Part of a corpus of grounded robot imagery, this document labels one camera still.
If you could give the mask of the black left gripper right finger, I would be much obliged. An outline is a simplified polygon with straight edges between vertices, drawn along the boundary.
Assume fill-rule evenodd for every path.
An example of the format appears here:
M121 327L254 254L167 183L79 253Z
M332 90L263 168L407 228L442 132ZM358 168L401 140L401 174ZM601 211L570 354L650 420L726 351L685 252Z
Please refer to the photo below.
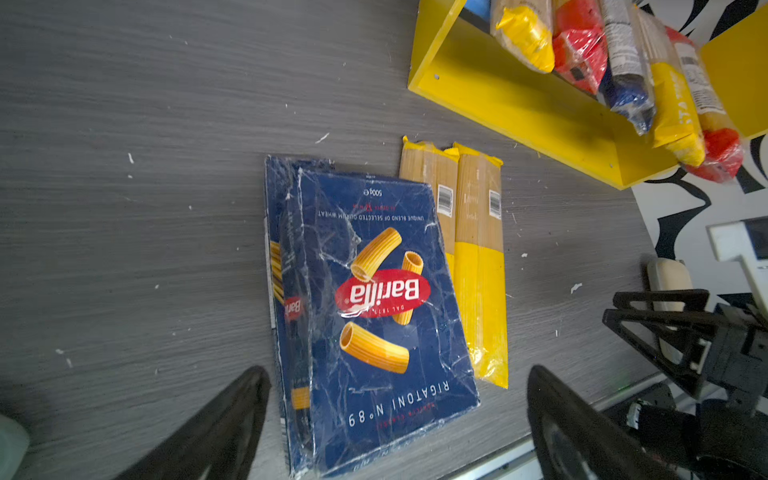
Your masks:
M542 365L527 380L528 420L545 479L676 479L618 425Z

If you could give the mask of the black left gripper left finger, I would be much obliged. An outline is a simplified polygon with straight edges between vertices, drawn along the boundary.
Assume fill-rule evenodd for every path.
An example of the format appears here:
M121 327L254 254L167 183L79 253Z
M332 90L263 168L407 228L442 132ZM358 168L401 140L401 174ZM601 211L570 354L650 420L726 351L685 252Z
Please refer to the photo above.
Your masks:
M265 424L271 382L246 369L120 479L246 479Z

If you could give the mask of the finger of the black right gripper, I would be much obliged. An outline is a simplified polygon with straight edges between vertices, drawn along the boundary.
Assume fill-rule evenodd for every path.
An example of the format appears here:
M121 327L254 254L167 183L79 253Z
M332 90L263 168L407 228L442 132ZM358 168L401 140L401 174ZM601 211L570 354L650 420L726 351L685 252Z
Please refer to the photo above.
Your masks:
M602 322L689 396L698 399L705 380L699 364L705 356L705 328L683 312L608 309Z
M612 302L618 309L632 309L635 303L643 303L659 307L660 311L703 312L709 296L710 293L704 289L617 292Z

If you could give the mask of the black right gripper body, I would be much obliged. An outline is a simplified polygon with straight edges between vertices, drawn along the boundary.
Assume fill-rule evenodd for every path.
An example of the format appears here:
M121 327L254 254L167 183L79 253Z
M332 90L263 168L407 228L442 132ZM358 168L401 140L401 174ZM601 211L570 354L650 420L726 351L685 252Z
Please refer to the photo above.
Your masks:
M714 337L697 366L702 385L727 392L728 408L757 408L767 397L767 319L754 307L718 304Z

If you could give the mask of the small red spaghetti bag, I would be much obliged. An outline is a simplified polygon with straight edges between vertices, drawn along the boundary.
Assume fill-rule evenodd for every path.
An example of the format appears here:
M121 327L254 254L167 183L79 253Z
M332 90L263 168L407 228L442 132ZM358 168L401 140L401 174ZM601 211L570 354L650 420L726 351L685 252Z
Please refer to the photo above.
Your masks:
M729 182L737 176L744 160L741 135L713 88L699 49L678 31L667 27L666 32L692 94L706 147L700 166L683 168L708 181Z

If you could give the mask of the yellow spaghetti bag front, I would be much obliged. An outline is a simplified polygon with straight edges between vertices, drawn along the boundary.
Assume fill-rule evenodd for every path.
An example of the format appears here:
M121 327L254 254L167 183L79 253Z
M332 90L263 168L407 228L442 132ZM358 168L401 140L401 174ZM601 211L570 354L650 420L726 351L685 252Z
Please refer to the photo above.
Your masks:
M652 146L671 152L679 163L698 167L705 160L705 141L677 52L658 19L637 7L633 13L653 80Z

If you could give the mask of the yellow spaghetti bag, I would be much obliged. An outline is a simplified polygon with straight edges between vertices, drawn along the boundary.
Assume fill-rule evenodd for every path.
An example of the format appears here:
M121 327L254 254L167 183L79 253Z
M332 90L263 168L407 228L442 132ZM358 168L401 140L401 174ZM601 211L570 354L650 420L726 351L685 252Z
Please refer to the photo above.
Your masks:
M441 150L432 142L412 142L402 138L399 166L401 179L431 186L435 210L440 223L446 261L450 275L455 265L455 195L458 181L459 151L455 147Z
M500 45L538 73L551 73L553 8L550 0L493 0L490 33Z
M705 160L705 141L677 52L658 19L637 7L633 13L653 80L652 146L671 152L679 163L698 167Z
M454 288L475 377L509 387L503 162L456 143Z

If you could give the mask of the blue Barilla pasta box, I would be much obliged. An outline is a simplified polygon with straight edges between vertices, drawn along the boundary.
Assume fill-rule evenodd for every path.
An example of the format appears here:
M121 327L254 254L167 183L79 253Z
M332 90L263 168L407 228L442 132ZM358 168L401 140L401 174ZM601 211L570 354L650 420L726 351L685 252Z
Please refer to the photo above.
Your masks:
M300 168L283 218L293 390L320 476L479 405L430 186Z

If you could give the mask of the clear white label spaghetti bag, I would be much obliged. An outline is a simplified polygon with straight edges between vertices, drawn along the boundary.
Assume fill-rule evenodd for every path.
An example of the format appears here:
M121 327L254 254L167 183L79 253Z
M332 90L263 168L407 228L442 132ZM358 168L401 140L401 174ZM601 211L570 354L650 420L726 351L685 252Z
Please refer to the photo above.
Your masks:
M655 115L650 65L635 29L630 1L601 0L608 68L600 85L605 105L623 116L639 136L649 133Z

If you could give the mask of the yellow spaghetti bag back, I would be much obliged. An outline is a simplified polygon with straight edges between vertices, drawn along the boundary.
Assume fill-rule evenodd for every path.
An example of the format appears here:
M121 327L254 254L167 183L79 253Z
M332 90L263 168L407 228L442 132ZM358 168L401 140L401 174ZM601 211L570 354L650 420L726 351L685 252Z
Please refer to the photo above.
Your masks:
M503 162L456 143L454 288L475 377L509 387Z

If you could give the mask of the long red spaghetti bag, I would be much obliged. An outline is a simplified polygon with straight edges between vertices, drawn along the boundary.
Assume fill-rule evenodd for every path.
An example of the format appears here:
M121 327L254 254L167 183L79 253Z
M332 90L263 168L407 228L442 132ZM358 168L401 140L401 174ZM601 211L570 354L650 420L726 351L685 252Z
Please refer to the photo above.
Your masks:
M596 96L608 67L599 2L553 1L553 9L554 70L572 86Z

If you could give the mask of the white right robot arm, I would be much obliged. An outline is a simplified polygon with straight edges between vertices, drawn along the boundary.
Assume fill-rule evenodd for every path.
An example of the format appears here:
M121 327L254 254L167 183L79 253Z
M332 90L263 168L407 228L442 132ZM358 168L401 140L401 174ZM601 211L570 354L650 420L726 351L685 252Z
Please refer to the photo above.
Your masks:
M767 316L757 306L705 307L702 289L618 292L603 323L696 400L692 414L636 402L642 447L700 479L764 479Z

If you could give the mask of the yellow pink blue shelf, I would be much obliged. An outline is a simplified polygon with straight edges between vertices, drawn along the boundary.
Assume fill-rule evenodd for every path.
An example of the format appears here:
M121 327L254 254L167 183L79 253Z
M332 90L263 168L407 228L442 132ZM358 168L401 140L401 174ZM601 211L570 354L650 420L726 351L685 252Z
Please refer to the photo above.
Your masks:
M713 87L746 139L767 131L767 4L644 1L700 48ZM677 166L621 116L553 74L535 73L486 30L461 18L462 1L418 7L408 88L459 115L619 190Z

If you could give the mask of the beige pad right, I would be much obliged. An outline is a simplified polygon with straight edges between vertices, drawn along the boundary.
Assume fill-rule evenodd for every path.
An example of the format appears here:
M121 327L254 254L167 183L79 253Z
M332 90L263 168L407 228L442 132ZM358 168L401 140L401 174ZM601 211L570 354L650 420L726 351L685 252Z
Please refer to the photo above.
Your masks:
M693 288L690 273L684 263L666 258L656 258L648 262L646 266L650 290L671 291L690 290ZM665 359L679 364L683 354L673 345L657 338L660 351Z

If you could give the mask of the green pad left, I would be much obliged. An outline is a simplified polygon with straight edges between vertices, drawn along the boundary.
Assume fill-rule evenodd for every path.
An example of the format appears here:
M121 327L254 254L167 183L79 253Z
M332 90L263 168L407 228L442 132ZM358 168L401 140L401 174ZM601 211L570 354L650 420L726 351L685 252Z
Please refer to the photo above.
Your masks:
M11 480L29 448L30 437L17 421L0 417L0 479Z

